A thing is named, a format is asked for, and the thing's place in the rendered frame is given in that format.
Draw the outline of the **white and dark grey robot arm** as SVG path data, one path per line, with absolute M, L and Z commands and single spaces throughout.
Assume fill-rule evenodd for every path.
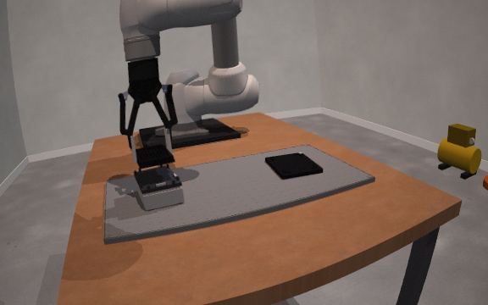
M 208 78 L 193 69 L 170 73 L 178 123 L 172 140 L 209 135 L 204 114 L 230 114 L 258 103 L 259 84 L 239 62 L 236 16 L 243 0 L 120 0 L 119 23 L 125 62 L 160 56 L 159 32 L 171 28 L 211 25 L 213 66 Z M 133 38 L 134 37 L 134 38 Z

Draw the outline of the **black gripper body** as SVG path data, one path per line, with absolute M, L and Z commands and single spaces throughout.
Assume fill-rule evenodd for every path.
M 157 96 L 160 89 L 162 88 L 162 84 L 159 81 L 158 74 L 158 58 L 150 58 L 135 62 L 129 62 L 128 74 L 128 93 L 130 94 L 130 96 L 134 100 L 136 100 L 138 91 L 143 90 L 140 104 L 152 102 L 153 100 L 148 92 L 148 89 L 153 88 Z

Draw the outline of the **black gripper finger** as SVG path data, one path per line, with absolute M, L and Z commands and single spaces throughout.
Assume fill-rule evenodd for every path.
M 152 98 L 152 103 L 153 103 L 154 107 L 157 109 L 158 114 L 159 114 L 159 116 L 160 116 L 160 118 L 163 121 L 164 126 L 165 126 L 164 127 L 164 134 L 165 134 L 166 147 L 170 151 L 170 153 L 173 155 L 172 146 L 171 146 L 171 141 L 172 141 L 171 127 L 173 125 L 176 125 L 178 123 L 178 120 L 177 120 L 177 116 L 176 116 L 176 112 L 175 112 L 174 101 L 172 98 L 172 88 L 173 88 L 173 86 L 170 84 L 162 85 L 162 89 L 163 89 L 163 92 L 165 93 L 165 98 L 166 98 L 166 102 L 167 102 L 167 106 L 168 106 L 168 110 L 169 110 L 170 121 L 168 120 L 168 118 L 167 118 L 167 116 L 166 116 L 166 114 L 165 114 L 165 112 L 164 112 L 153 88 L 149 88 L 148 92 Z
M 120 133 L 121 135 L 128 136 L 129 147 L 132 151 L 132 157 L 134 163 L 137 163 L 136 159 L 136 148 L 133 136 L 133 130 L 136 122 L 136 116 L 138 113 L 138 109 L 140 107 L 141 98 L 142 98 L 143 90 L 139 90 L 137 93 L 136 100 L 134 100 L 133 108 L 130 115 L 130 122 L 128 125 L 128 130 L 125 128 L 125 101 L 127 100 L 127 96 L 129 95 L 128 91 L 124 91 L 118 94 L 119 101 L 120 101 Z

